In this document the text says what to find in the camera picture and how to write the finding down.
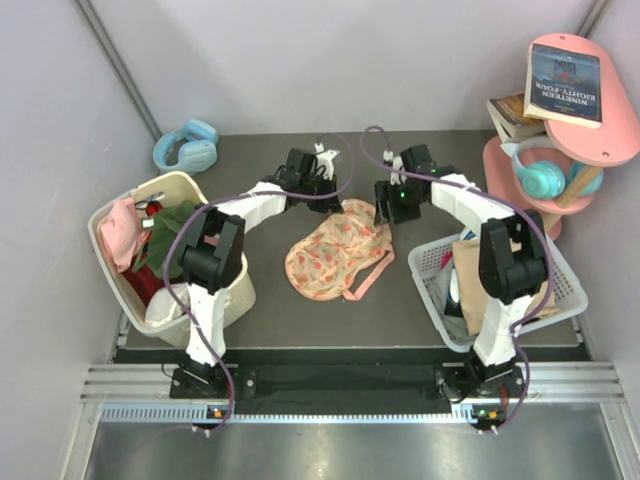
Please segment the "floral mesh laundry bag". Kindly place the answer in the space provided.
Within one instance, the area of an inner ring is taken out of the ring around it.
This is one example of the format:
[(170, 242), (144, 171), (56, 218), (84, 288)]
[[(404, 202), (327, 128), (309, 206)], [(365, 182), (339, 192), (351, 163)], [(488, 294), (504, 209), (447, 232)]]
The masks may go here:
[(391, 229), (374, 224), (375, 207), (359, 199), (342, 207), (286, 255), (287, 279), (307, 299), (359, 301), (395, 260)]

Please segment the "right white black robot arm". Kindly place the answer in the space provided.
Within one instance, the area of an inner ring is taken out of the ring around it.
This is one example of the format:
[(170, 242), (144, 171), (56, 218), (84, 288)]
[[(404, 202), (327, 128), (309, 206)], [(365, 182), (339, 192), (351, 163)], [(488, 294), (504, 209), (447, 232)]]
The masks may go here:
[(492, 394), (511, 376), (517, 335), (527, 309), (553, 275), (540, 216), (479, 189), (452, 166), (439, 167), (426, 145), (383, 152), (377, 165), (391, 177), (374, 186), (375, 221), (399, 224), (421, 216), (429, 203), (452, 215), (479, 242), (477, 277), (488, 296), (482, 327), (465, 362), (463, 392)]

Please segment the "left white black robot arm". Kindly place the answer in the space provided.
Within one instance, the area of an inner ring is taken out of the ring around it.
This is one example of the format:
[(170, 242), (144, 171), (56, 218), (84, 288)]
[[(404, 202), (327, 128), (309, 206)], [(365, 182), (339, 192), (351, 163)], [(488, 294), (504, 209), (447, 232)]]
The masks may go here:
[(225, 305), (243, 272), (244, 237), (265, 220), (304, 203), (312, 211), (342, 210), (335, 163), (340, 152), (314, 145), (289, 151), (284, 165), (247, 192), (197, 207), (178, 232), (165, 259), (175, 260), (189, 294), (190, 334), (185, 356), (172, 374), (173, 399), (234, 397), (232, 374), (222, 360)]

